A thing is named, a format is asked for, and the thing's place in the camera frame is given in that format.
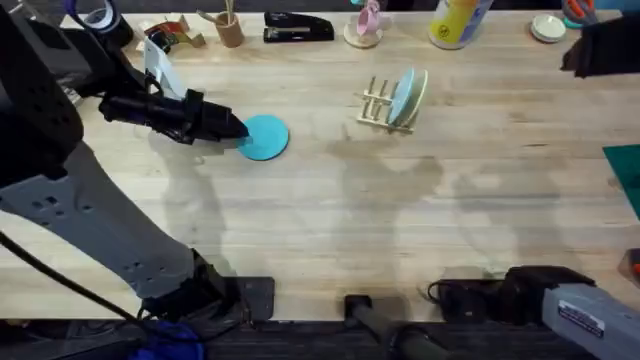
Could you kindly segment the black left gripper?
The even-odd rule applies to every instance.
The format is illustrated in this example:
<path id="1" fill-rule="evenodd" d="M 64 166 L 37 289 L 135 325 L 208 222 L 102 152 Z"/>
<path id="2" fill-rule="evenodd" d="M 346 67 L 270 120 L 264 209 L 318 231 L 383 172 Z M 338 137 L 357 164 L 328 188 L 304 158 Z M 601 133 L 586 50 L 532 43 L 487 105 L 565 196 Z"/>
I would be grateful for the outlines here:
<path id="1" fill-rule="evenodd" d="M 160 93 L 135 92 L 106 96 L 99 105 L 99 111 L 109 122 L 146 126 L 180 144 L 249 136 L 248 128 L 231 108 L 213 104 L 212 115 L 208 114 L 209 110 L 211 107 L 204 100 L 204 94 L 192 89 L 188 89 L 181 100 Z"/>

